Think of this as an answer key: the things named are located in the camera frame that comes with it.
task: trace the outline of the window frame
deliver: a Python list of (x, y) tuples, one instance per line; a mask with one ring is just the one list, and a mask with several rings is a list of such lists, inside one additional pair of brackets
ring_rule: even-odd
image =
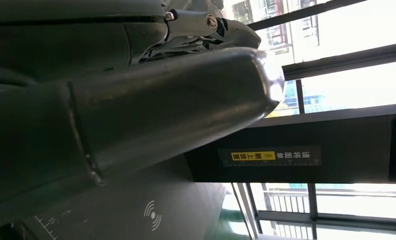
[(335, 213), (318, 213), (315, 183), (307, 183), (310, 212), (285, 212), (273, 210), (258, 210), (255, 205), (251, 184), (246, 183), (250, 205), (255, 214), (258, 232), (263, 234), (260, 221), (282, 222), (291, 224), (305, 224), (312, 226), (312, 235), (317, 239), (317, 225), (333, 228), (357, 228), (375, 231), (390, 231), (396, 233), (396, 218), (356, 216)]
[(316, 5), (302, 8), (299, 10), (295, 10), (295, 11), (292, 11), (292, 12), (289, 12), (286, 14), (281, 14), (281, 15), (263, 19), (261, 21), (253, 22), (253, 23), (248, 24), (248, 27), (250, 27), (251, 29), (253, 29), (255, 31), (261, 30), (261, 29), (266, 29), (269, 27), (273, 27), (273, 26), (284, 24), (287, 22), (311, 17), (313, 15), (321, 14), (321, 13), (324, 13), (324, 12), (327, 12), (327, 11), (330, 11), (333, 9), (342, 8), (345, 6), (361, 3), (364, 1), (368, 1), (368, 0), (330, 0), (326, 3), (318, 3)]

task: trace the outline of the black window frame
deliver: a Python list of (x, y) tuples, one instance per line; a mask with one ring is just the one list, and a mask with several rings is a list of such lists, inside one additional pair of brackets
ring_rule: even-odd
[[(268, 29), (270, 27), (287, 24), (299, 19), (313, 18), (320, 13), (364, 1), (367, 0), (330, 0), (326, 3), (315, 4), (297, 11), (253, 22), (248, 26), (256, 31), (260, 29)], [(326, 57), (313, 61), (294, 63), (286, 66), (284, 65), (283, 71), (286, 81), (295, 81), (299, 114), (303, 115), (305, 114), (305, 108), (301, 79), (394, 62), (396, 62), (396, 44)], [(317, 225), (331, 226), (332, 228), (358, 228), (374, 231), (396, 232), (395, 218), (318, 213), (315, 183), (308, 183), (310, 213), (257, 210), (250, 183), (247, 183), (247, 188), (250, 196), (250, 204), (253, 212), (255, 213), (257, 228), (261, 234), (263, 231), (261, 229), (260, 220), (311, 225), (314, 239), (317, 238)]]

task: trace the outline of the black beam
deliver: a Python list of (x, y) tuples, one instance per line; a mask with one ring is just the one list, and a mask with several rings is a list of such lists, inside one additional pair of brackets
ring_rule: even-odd
[(396, 44), (283, 66), (285, 80), (314, 77), (396, 62)]
[(306, 7), (300, 10), (289, 12), (283, 15), (271, 17), (261, 21), (253, 22), (248, 24), (253, 30), (266, 29), (279, 24), (284, 24), (290, 21), (303, 19), (312, 15), (321, 14), (333, 9), (338, 9), (341, 7), (346, 7), (352, 4), (357, 4), (364, 2), (366, 0), (331, 0), (326, 3), (316, 4), (314, 6)]
[(298, 107), (299, 107), (299, 114), (304, 114), (305, 113), (305, 107), (304, 107), (304, 93), (302, 90), (302, 81), (296, 80), (296, 94), (298, 97)]
[(372, 221), (372, 218), (370, 217), (361, 217), (361, 219), (359, 220), (327, 219), (327, 218), (319, 218), (317, 220), (313, 220), (311, 219), (309, 213), (259, 211), (257, 220), (396, 232), (396, 222), (385, 222), (380, 220)]
[(253, 230), (251, 227), (251, 223), (249, 221), (249, 218), (253, 218), (253, 216), (248, 216), (246, 208), (245, 208), (245, 202), (240, 194), (240, 190), (239, 190), (239, 186), (237, 182), (232, 182), (231, 183), (232, 189), (233, 189), (233, 193), (236, 197), (237, 203), (239, 204), (239, 209), (242, 213), (242, 220), (243, 222), (245, 222), (246, 225), (246, 229), (248, 230), (248, 234), (249, 236), (253, 235)]
[[(252, 193), (251, 184), (249, 182), (246, 183), (246, 189), (248, 190), (249, 201), (251, 201), (251, 207), (252, 207), (252, 210), (254, 211), (254, 215), (255, 215), (254, 217), (256, 219), (258, 217), (258, 209), (257, 209), (257, 206), (255, 205), (254, 194)], [(260, 234), (262, 234), (263, 229), (261, 227), (260, 221), (257, 221), (257, 227), (258, 227), (258, 232)]]
[[(319, 115), (294, 117), (313, 114)], [(391, 123), (395, 119), (396, 114), (391, 114), (249, 127), (189, 151), (185, 156), (196, 182), (384, 184), (394, 178), (396, 183), (396, 172), (389, 171), (390, 165), (396, 164), (396, 159), (390, 158), (392, 129), (396, 130), (396, 124)], [(321, 148), (322, 164), (318, 166), (267, 163), (256, 167), (255, 161), (228, 166), (232, 161), (227, 151), (311, 144)]]
[(344, 220), (349, 222), (371, 222), (382, 224), (396, 224), (396, 218), (375, 217), (375, 216), (356, 216), (348, 214), (319, 213), (318, 220)]
[(316, 185), (315, 183), (309, 183), (307, 185), (308, 185), (308, 200), (310, 203), (310, 216), (311, 219), (315, 220), (318, 217)]
[(313, 232), (313, 239), (318, 239), (318, 237), (317, 237), (317, 225), (315, 223), (313, 223), (311, 230)]
[(273, 207), (271, 206), (270, 196), (269, 196), (268, 191), (267, 191), (267, 186), (266, 186), (265, 183), (261, 183), (261, 186), (262, 186), (263, 191), (264, 191), (264, 202), (265, 202), (265, 206), (266, 206), (266, 208), (267, 208), (268, 211), (272, 211), (272, 210), (273, 210)]

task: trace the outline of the window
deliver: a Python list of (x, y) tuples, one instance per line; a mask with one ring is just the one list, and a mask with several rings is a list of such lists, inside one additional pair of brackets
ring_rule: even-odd
[(396, 219), (396, 184), (316, 184), (318, 213)]
[(248, 184), (260, 233), (296, 239), (396, 239), (396, 184)]
[[(328, 0), (224, 0), (222, 12), (228, 19), (250, 24), (325, 2)], [(244, 20), (238, 17), (240, 14), (237, 13), (237, 7), (240, 4), (246, 5), (250, 18)]]
[(308, 190), (300, 183), (252, 183), (258, 210), (309, 213)]
[(302, 79), (305, 113), (396, 104), (396, 62)]
[(231, 183), (223, 184), (226, 189), (226, 195), (224, 196), (222, 209), (218, 216), (213, 231), (208, 234), (208, 239), (216, 239), (219, 236), (228, 234), (234, 236), (235, 239), (248, 239), (247, 237), (241, 237), (240, 235), (248, 236), (248, 229), (246, 223), (242, 218), (241, 210), (239, 207), (238, 200), (235, 197), (234, 190)]
[(299, 114), (295, 81), (287, 81), (283, 92), (285, 98), (267, 118)]
[(253, 22), (251, 4), (249, 0), (233, 5), (234, 19), (244, 23), (250, 24)]
[[(250, 1), (255, 22), (326, 1), (257, 2)], [(282, 65), (396, 44), (396, 0), (387, 4), (384, 0), (368, 0), (258, 30), (257, 34), (261, 37), (260, 49), (272, 52)]]
[(281, 221), (260, 221), (264, 235), (295, 239), (314, 239), (310, 224), (299, 224)]
[(355, 227), (332, 227), (327, 225), (317, 225), (317, 239), (396, 240), (396, 232), (376, 231), (372, 229), (361, 229)]

